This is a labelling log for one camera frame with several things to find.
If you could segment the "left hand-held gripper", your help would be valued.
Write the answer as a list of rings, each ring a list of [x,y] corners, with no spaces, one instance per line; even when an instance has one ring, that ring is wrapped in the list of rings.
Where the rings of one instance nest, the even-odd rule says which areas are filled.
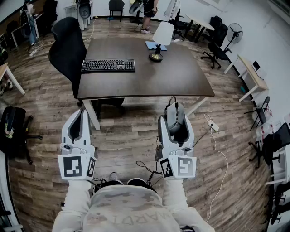
[[[90,118],[86,109],[74,112],[63,125],[60,150],[58,165],[62,179],[93,180],[97,158],[95,147],[91,145]]]

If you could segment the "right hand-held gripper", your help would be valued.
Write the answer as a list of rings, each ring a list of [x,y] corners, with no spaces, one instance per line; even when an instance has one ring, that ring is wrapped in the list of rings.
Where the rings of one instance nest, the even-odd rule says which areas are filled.
[[[171,138],[178,130],[179,142]],[[160,164],[163,178],[194,178],[197,158],[193,155],[194,131],[188,117],[184,115],[184,122],[179,128],[178,122],[168,126],[161,115],[158,119],[158,137],[161,145],[156,148],[155,160]]]

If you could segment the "grey mouse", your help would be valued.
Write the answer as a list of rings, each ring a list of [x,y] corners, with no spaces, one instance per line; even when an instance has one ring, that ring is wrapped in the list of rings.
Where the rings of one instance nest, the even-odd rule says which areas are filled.
[[[171,97],[169,100],[164,110],[164,117],[170,135],[175,135],[184,123],[184,106],[176,101],[175,96]]]

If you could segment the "black keyboard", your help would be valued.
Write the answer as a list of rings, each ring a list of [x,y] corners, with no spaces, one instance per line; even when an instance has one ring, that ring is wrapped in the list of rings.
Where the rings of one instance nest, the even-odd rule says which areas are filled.
[[[81,73],[134,73],[133,59],[92,59],[84,60]]]

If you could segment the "person's left forearm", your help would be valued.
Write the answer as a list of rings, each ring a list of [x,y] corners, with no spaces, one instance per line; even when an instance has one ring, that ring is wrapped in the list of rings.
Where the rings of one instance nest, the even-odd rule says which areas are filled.
[[[54,221],[52,232],[82,232],[84,218],[90,209],[92,184],[85,180],[68,182],[64,206]]]

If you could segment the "person's right forearm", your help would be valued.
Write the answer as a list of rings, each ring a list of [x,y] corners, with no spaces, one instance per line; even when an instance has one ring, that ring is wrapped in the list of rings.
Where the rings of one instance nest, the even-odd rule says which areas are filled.
[[[162,204],[179,224],[181,232],[215,232],[195,208],[188,206],[183,180],[164,181]]]

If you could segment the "white table leg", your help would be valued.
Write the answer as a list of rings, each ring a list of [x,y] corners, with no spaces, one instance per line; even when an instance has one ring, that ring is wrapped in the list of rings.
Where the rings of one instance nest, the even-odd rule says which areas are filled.
[[[186,116],[189,117],[195,110],[197,110],[209,97],[199,97],[194,104],[186,110]]]
[[[99,124],[99,121],[97,119],[97,115],[95,113],[95,110],[93,108],[92,101],[91,100],[83,100],[83,104],[86,108],[86,111],[89,114],[89,117],[90,117],[95,129],[100,130],[100,124]]]

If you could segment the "person's left leg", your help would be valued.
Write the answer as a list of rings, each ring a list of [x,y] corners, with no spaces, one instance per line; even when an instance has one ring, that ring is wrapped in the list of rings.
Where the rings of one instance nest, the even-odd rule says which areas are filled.
[[[109,181],[111,184],[123,185],[123,183],[119,180],[118,175],[116,172],[110,173]]]

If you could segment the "person's leg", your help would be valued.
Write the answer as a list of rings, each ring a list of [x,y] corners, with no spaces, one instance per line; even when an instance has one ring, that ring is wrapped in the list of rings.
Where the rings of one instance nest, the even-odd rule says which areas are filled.
[[[118,175],[116,172],[110,173],[109,181],[111,184],[123,185],[123,183],[119,180]]]
[[[157,193],[150,185],[140,178],[130,179],[125,186],[139,193]]]

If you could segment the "person's right leg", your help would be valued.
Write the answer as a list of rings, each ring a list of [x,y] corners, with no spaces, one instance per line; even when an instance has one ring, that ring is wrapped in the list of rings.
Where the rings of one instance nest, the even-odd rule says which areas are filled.
[[[130,179],[125,186],[139,193],[157,193],[150,185],[140,178]]]

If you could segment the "black bag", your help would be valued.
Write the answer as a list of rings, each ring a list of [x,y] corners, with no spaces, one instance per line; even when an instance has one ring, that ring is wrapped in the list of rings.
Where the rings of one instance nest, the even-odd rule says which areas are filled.
[[[41,135],[28,134],[29,123],[33,116],[27,118],[26,110],[19,107],[8,106],[4,109],[0,119],[0,151],[10,159],[15,157],[25,157],[29,165],[32,159],[27,147],[27,139],[42,139]]]

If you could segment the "black folding chair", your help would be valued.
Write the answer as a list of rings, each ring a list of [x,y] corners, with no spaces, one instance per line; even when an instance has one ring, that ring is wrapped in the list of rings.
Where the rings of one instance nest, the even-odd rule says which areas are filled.
[[[252,130],[254,125],[256,125],[256,127],[258,127],[259,123],[261,123],[263,125],[264,123],[267,122],[265,111],[268,107],[269,102],[270,102],[270,97],[267,96],[261,107],[257,107],[255,110],[248,111],[248,112],[244,113],[244,114],[248,114],[248,113],[256,112],[256,118],[255,118],[254,123],[253,123],[250,130]]]

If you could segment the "black mesh office chair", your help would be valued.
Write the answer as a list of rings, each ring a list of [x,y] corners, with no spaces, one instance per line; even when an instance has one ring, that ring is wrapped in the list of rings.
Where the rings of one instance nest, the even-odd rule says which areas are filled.
[[[52,33],[55,42],[48,53],[49,61],[72,83],[72,93],[77,99],[82,63],[87,54],[77,19],[66,17],[58,21]]]

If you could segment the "person's torso in beige sweatshirt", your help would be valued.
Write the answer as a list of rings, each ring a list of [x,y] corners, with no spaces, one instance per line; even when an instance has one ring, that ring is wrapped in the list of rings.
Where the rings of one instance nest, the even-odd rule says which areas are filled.
[[[97,191],[83,232],[180,232],[179,224],[153,190],[112,185]]]

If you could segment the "white red plastic bags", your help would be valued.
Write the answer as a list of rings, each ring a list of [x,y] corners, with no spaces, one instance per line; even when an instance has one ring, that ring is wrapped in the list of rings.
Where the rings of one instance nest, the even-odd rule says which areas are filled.
[[[282,124],[284,123],[284,120],[277,120],[275,122],[266,122],[261,126],[258,126],[256,129],[256,136],[257,137],[261,137],[263,135],[268,135],[268,134],[273,134],[276,131],[278,131],[278,129],[282,126]]]

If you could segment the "blue notebook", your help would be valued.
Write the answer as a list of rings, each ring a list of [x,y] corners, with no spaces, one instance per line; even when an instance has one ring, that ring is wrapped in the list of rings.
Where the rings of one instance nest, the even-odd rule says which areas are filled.
[[[158,45],[156,42],[153,41],[146,41],[145,44],[149,50],[156,50]],[[161,45],[160,49],[161,51],[167,51],[167,48],[164,45]]]

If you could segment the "light wooden desk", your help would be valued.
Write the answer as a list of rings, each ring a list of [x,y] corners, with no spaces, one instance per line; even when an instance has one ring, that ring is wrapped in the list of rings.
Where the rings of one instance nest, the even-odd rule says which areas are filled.
[[[229,66],[224,71],[224,74],[226,74],[231,69],[231,67],[235,65],[235,63],[238,60],[240,60],[244,64],[244,66],[246,67],[246,71],[244,71],[242,74],[240,74],[239,77],[242,77],[245,73],[247,73],[250,75],[250,77],[252,78],[252,80],[255,83],[254,87],[252,89],[250,89],[244,96],[242,96],[239,99],[239,102],[243,101],[245,98],[250,96],[255,91],[258,91],[258,94],[256,96],[254,96],[253,99],[251,100],[253,102],[263,92],[268,91],[269,88],[268,88],[266,82],[257,75],[253,66],[251,65],[251,62],[247,58],[244,58],[244,57],[240,56],[239,54],[237,55],[236,60],[229,64]]]

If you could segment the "table lamp with white shade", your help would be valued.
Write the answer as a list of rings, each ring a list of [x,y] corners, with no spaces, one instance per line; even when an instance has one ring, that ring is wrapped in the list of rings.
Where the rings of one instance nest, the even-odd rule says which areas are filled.
[[[160,63],[163,60],[161,53],[162,46],[168,46],[171,43],[174,25],[168,22],[160,22],[154,36],[153,41],[156,43],[155,52],[149,54],[149,59],[153,62]]]

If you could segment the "white shelf unit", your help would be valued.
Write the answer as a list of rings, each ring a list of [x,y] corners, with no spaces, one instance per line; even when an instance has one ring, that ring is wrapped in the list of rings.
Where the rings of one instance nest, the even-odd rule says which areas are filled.
[[[290,181],[290,145],[274,152],[271,173],[271,181],[266,185],[285,184]]]

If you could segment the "round white table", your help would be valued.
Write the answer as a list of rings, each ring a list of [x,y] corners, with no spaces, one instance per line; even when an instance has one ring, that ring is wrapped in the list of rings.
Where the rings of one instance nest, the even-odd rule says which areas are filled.
[[[199,38],[201,37],[201,35],[203,34],[205,29],[209,29],[211,31],[214,31],[215,28],[208,22],[206,22],[203,19],[197,18],[197,17],[193,17],[191,14],[186,14],[186,17],[191,19],[190,23],[188,24],[184,37],[187,36],[188,32],[190,31],[193,23],[195,23],[197,25],[197,28],[193,34],[193,38],[194,38],[194,43],[198,43]]]

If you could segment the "black standing fan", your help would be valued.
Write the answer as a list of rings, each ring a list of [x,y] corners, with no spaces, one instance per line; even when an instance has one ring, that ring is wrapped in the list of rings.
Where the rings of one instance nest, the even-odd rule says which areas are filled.
[[[229,46],[231,44],[236,44],[241,41],[243,37],[242,27],[238,23],[232,23],[228,26],[227,39],[229,41],[228,45],[225,47],[224,52],[231,52]]]

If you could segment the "black plain chair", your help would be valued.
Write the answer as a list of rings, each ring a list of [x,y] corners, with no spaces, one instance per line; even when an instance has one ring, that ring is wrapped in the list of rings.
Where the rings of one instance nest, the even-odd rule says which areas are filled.
[[[113,18],[114,12],[120,12],[120,21],[122,19],[123,15],[123,9],[124,9],[124,1],[123,0],[110,0],[109,3],[109,21]]]

